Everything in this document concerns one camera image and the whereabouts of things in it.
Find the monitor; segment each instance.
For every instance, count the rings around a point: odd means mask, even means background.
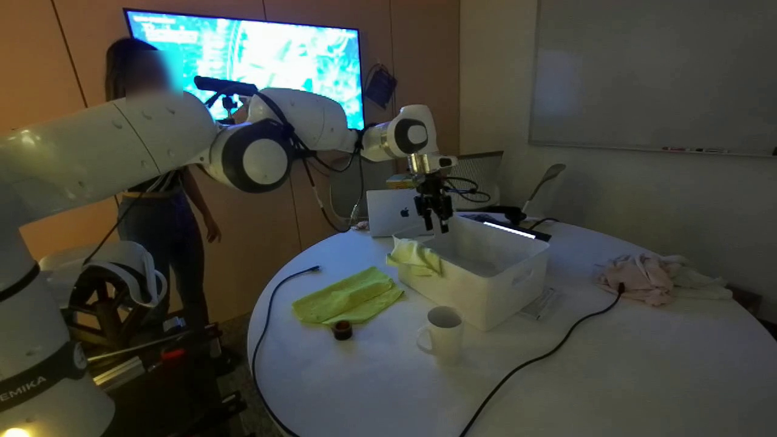
[[[305,89],[339,102],[348,128],[364,128],[360,29],[129,7],[124,18],[132,36],[162,52],[175,89],[208,100],[195,76]],[[218,102],[212,115],[229,116]]]

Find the woman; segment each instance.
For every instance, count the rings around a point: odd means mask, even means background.
[[[169,89],[169,74],[162,54],[140,38],[118,38],[107,48],[104,97],[118,100],[140,93]],[[191,173],[172,171],[121,194],[121,241],[140,242],[155,267],[175,275],[175,289],[190,327],[208,326],[203,299],[203,247],[190,201],[200,208],[207,241],[218,241],[220,230],[195,185]]]

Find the white container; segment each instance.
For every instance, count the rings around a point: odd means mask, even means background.
[[[421,241],[441,257],[441,278],[398,269],[398,278],[424,299],[453,306],[464,324],[494,330],[541,296],[548,242],[518,230],[453,216],[449,233]]]

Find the cloth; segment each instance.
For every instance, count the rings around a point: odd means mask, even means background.
[[[402,296],[382,269],[368,267],[292,304],[305,326],[332,326],[338,321],[367,324]]]
[[[615,257],[602,282],[608,289],[621,289],[626,299],[649,306],[666,306],[681,291],[688,296],[722,296],[724,291],[722,279],[698,272],[685,257],[657,257],[649,253]]]
[[[430,247],[421,247],[418,241],[394,238],[385,259],[405,278],[444,278],[441,257]]]

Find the white table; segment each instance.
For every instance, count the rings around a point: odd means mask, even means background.
[[[602,265],[640,247],[579,225],[547,225],[552,265],[547,306],[494,333],[466,327],[464,359],[436,364],[416,348],[433,306],[407,291],[355,338],[304,327],[292,304],[364,267],[392,241],[361,230],[332,235],[265,287],[247,330],[253,352],[274,285],[254,377],[276,418],[296,434],[460,434],[490,388],[518,364],[552,349],[585,313],[611,302]],[[563,349],[518,372],[468,434],[777,434],[777,342],[733,299],[677,296],[666,308],[621,299],[582,324]]]

